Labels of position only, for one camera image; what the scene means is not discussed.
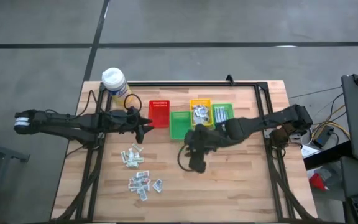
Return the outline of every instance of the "yellow basket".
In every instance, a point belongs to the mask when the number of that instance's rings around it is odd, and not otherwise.
[[[208,108],[208,116],[209,121],[207,123],[203,123],[204,126],[210,127],[214,124],[214,119],[212,117],[212,106],[211,106],[211,99],[194,99],[190,100],[190,111],[191,111],[191,125],[193,128],[196,124],[193,121],[193,105],[204,105]]]

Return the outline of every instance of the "gray floor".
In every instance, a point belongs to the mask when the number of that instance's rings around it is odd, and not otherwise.
[[[102,4],[0,1],[0,44],[92,43]],[[207,41],[358,41],[358,0],[115,0],[101,36],[101,42]],[[0,49],[0,145],[31,154],[26,165],[12,163],[0,193],[0,222],[48,220],[67,141],[17,135],[14,113],[74,113],[89,54],[90,49]],[[100,80],[108,67],[121,68],[128,80],[222,80],[229,73],[237,80],[284,80],[290,103],[307,106],[320,122],[329,106],[319,110],[341,90],[296,96],[337,87],[341,75],[358,73],[358,47],[99,49],[91,80]],[[347,127],[346,117],[338,123]],[[337,201],[314,196],[321,218],[341,221]]]

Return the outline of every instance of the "red basket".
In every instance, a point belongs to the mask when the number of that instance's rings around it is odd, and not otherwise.
[[[169,127],[169,100],[150,100],[149,119],[155,128]]]

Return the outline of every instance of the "wooden table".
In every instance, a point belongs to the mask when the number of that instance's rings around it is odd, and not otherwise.
[[[274,111],[289,106],[283,81],[268,81]],[[98,92],[99,82],[85,82],[78,112],[82,111],[90,90]],[[143,102],[142,116],[147,117],[149,100],[170,100],[171,111],[190,109],[190,100],[211,98],[213,103],[232,103],[235,117],[259,116],[255,91],[250,87],[132,87]],[[96,104],[89,103],[88,113]],[[177,164],[182,142],[170,140],[169,129],[155,129],[145,135],[138,170],[128,169],[121,160],[135,142],[134,134],[108,134],[104,147],[94,221],[106,222],[272,222],[277,220],[266,162],[262,133],[254,133],[242,144],[218,149],[206,156],[206,172],[184,172]],[[68,152],[78,148],[71,142]],[[78,193],[83,175],[86,150],[68,157],[64,163],[52,218],[58,217]],[[317,217],[305,166],[299,147],[287,148],[285,155],[288,181],[292,192],[307,211]],[[188,160],[183,157],[182,163]],[[137,171],[149,170],[154,183],[163,180],[163,192],[151,189],[148,200],[127,188],[128,179]],[[280,194],[286,211],[283,194]],[[84,208],[88,207],[88,198]]]

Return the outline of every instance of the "green box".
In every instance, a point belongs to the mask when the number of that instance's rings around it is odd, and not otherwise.
[[[225,110],[226,113],[227,113],[227,118],[228,118],[228,119],[234,118],[233,104],[231,104],[231,103],[217,103],[217,104],[212,104],[212,113],[213,113],[213,117],[214,117],[214,128],[215,128],[215,124],[216,124],[215,108],[217,108],[217,107],[224,107],[224,110]]]
[[[172,111],[169,125],[172,140],[184,140],[188,130],[191,130],[190,111]]]

